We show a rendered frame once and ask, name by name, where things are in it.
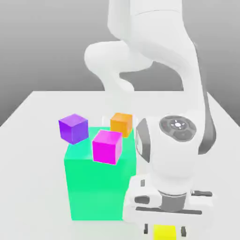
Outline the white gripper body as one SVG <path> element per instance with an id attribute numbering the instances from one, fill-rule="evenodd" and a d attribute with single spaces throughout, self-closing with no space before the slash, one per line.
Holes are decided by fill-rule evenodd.
<path id="1" fill-rule="evenodd" d="M 126 203 L 123 205 L 123 220 L 127 223 L 198 226 L 208 225 L 214 218 L 214 205 L 193 204 L 179 212 L 165 212 L 160 208 L 134 206 Z"/>

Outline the small yellow cube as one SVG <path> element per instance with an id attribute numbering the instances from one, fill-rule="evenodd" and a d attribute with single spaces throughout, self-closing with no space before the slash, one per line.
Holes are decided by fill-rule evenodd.
<path id="1" fill-rule="evenodd" d="M 173 225 L 154 225 L 153 240 L 176 240 L 176 228 Z"/>

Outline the large green box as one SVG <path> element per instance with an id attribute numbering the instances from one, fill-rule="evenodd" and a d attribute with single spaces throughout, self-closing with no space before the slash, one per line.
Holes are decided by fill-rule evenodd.
<path id="1" fill-rule="evenodd" d="M 92 140 L 101 127 L 90 127 L 89 138 L 69 144 L 64 166 L 72 220 L 122 220 L 129 181 L 136 174 L 134 132 L 123 139 L 116 165 L 93 161 Z"/>

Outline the small magenta cube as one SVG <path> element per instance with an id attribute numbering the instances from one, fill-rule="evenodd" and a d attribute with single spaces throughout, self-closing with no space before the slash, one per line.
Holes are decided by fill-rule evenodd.
<path id="1" fill-rule="evenodd" d="M 116 165 L 122 154 L 122 133 L 100 130 L 92 141 L 93 161 Z"/>

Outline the small orange cube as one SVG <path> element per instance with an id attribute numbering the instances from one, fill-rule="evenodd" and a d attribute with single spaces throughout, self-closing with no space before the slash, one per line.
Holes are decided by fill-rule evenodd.
<path id="1" fill-rule="evenodd" d="M 127 138 L 132 131 L 133 116 L 126 113 L 115 113 L 110 119 L 110 130 L 120 132 L 124 138 Z"/>

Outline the small purple cube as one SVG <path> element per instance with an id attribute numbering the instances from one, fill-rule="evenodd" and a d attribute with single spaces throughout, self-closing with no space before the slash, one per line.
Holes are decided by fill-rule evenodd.
<path id="1" fill-rule="evenodd" d="M 88 120 L 78 114 L 59 120 L 60 136 L 70 144 L 76 144 L 89 137 Z"/>

